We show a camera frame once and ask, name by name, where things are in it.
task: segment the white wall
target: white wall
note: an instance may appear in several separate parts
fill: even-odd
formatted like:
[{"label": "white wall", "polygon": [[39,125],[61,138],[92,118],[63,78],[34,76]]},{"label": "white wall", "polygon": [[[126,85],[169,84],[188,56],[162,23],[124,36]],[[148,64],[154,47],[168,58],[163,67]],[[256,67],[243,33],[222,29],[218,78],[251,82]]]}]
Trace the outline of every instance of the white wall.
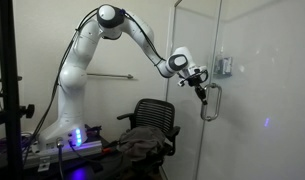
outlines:
[{"label": "white wall", "polygon": [[[21,104],[35,104],[32,119],[22,119],[22,130],[32,131],[43,115],[62,55],[82,18],[102,4],[129,10],[145,20],[154,30],[155,47],[163,57],[167,50],[170,7],[174,2],[149,0],[21,0],[15,2],[15,28]],[[117,41],[101,40],[88,72],[132,74],[135,80],[89,77],[85,97],[85,122],[102,125],[108,140],[119,138],[129,128],[129,121],[118,115],[133,112],[144,97],[164,99],[165,80],[136,43],[124,34]],[[43,128],[57,118],[55,99]]]},{"label": "white wall", "polygon": [[214,79],[221,113],[206,125],[198,179],[305,180],[305,0],[223,2],[234,74]]}]

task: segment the black metal rack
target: black metal rack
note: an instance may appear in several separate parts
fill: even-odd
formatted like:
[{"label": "black metal rack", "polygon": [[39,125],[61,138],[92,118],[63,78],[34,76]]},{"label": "black metal rack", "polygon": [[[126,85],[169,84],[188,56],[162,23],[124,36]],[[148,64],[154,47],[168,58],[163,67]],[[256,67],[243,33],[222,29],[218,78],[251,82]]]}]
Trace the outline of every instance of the black metal rack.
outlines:
[{"label": "black metal rack", "polygon": [[7,138],[8,174],[22,179],[22,150],[19,88],[12,0],[0,0],[0,68],[4,108],[0,111],[0,125],[5,124]]}]

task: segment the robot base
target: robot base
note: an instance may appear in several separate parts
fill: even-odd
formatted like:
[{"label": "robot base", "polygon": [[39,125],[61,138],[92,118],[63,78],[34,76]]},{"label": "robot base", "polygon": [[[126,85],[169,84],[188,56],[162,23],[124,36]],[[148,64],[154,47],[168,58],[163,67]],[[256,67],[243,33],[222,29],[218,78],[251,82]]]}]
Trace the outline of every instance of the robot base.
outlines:
[{"label": "robot base", "polygon": [[[32,145],[33,149],[36,149],[38,144]],[[88,156],[93,154],[98,154],[102,152],[102,143],[101,141],[94,141],[89,143],[84,143],[81,146],[73,147],[81,156]],[[75,159],[78,156],[73,152],[71,147],[64,146],[62,149],[62,160]],[[38,171],[47,171],[51,163],[58,162],[58,149],[49,149],[40,151],[38,153],[30,153],[27,161],[25,163],[24,169],[32,168],[39,166]]]}]

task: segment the glowing blue light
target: glowing blue light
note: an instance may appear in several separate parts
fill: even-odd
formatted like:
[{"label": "glowing blue light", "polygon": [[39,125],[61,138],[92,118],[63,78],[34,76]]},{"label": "glowing blue light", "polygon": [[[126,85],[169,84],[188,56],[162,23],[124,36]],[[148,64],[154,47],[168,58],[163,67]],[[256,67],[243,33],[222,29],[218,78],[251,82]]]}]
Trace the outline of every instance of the glowing blue light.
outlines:
[{"label": "glowing blue light", "polygon": [[269,122],[270,122],[270,118],[266,118],[266,119],[265,119],[264,126],[265,126],[265,127],[268,127]]}]

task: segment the purple light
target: purple light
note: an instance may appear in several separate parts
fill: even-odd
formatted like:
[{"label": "purple light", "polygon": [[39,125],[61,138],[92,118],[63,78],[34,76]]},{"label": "purple light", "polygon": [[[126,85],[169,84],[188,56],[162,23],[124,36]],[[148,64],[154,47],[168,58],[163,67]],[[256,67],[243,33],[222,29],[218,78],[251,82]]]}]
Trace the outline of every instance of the purple light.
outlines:
[{"label": "purple light", "polygon": [[77,168],[76,170],[73,170],[69,172],[72,179],[85,179],[88,177],[88,169],[87,168]]},{"label": "purple light", "polygon": [[270,122],[270,118],[266,118],[266,119],[265,119],[264,126],[265,126],[265,127],[268,127],[269,122]]}]

